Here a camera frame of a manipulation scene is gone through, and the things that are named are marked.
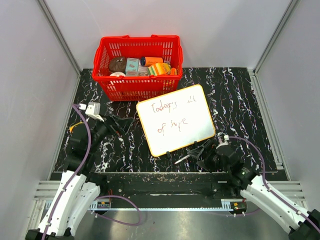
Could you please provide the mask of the red capped whiteboard marker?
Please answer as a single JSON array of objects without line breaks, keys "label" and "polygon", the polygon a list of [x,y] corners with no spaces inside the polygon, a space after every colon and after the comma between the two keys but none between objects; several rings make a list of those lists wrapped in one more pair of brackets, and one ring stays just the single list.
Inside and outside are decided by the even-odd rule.
[{"label": "red capped whiteboard marker", "polygon": [[180,158],[179,160],[177,160],[174,164],[177,165],[177,164],[181,163],[182,161],[188,159],[189,157],[190,157],[190,155],[187,154],[186,156],[184,156],[184,157]]}]

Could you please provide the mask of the yellow framed whiteboard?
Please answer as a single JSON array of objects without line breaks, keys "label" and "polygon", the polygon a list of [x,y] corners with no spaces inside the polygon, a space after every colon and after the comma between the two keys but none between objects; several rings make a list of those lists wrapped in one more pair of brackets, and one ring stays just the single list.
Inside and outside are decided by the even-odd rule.
[{"label": "yellow framed whiteboard", "polygon": [[154,157],[216,134],[204,89],[199,84],[138,102],[136,110]]}]

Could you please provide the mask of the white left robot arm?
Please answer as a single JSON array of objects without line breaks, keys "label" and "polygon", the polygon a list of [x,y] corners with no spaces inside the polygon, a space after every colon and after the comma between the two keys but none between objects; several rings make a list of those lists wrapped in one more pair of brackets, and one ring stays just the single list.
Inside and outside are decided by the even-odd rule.
[{"label": "white left robot arm", "polygon": [[95,152],[108,135],[125,135],[134,119],[116,115],[103,116],[93,129],[86,121],[70,127],[71,149],[66,157],[66,171],[43,220],[27,231],[27,240],[73,240],[77,228],[96,197],[108,193],[107,177],[91,171]]}]

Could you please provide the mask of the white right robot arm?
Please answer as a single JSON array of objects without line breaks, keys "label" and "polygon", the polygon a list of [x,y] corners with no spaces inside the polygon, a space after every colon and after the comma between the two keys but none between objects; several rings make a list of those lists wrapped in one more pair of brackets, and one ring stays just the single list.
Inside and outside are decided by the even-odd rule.
[{"label": "white right robot arm", "polygon": [[225,135],[214,146],[208,139],[188,152],[197,164],[208,172],[221,170],[228,175],[227,192],[233,198],[242,196],[276,221],[290,240],[318,240],[320,238],[320,212],[308,210],[286,197],[266,180],[266,171],[258,173],[246,167],[242,157],[229,144]]}]

